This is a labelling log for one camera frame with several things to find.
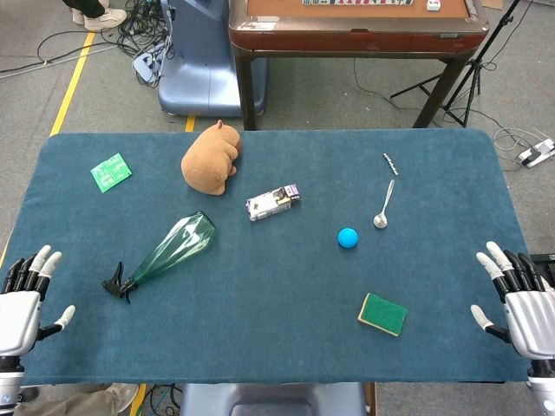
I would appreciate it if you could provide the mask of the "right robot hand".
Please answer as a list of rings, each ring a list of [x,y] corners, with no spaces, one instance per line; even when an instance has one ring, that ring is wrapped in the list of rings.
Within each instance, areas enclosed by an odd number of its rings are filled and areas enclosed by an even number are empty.
[[[503,250],[494,241],[487,242],[486,249],[475,257],[497,291],[507,326],[493,323],[477,304],[470,307],[474,320],[484,332],[513,345],[528,360],[552,360],[554,288],[528,255]]]

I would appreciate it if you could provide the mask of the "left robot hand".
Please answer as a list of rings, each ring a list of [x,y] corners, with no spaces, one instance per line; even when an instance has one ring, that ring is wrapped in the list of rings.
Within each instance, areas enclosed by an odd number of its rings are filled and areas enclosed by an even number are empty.
[[[7,271],[1,285],[1,356],[26,355],[36,342],[62,332],[74,317],[76,307],[69,305],[56,321],[42,327],[42,304],[56,266],[62,259],[44,245],[36,254],[21,258]]]

